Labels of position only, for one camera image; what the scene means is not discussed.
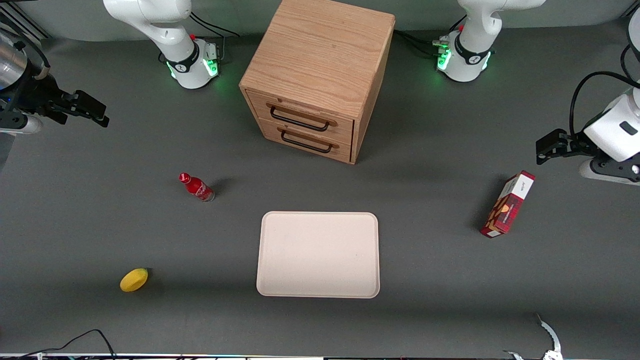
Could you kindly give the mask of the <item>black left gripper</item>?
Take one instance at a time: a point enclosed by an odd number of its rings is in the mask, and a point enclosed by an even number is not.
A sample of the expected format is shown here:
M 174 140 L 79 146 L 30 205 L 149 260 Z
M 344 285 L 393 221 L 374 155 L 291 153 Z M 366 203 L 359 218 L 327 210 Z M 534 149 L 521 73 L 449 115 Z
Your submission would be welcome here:
M 553 158 L 594 158 L 600 152 L 600 148 L 583 131 L 568 134 L 566 130 L 554 129 L 535 142 L 537 166 Z

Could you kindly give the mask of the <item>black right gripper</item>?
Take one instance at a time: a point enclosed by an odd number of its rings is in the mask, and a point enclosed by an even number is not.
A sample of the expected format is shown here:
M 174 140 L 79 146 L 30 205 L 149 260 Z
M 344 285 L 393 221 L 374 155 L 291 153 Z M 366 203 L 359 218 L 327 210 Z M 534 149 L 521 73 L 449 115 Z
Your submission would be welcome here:
M 106 106 L 80 89 L 73 95 L 60 89 L 52 75 L 36 80 L 29 74 L 21 75 L 14 84 L 1 86 L 1 100 L 15 111 L 49 118 L 66 125 L 68 116 L 82 117 L 107 128 Z

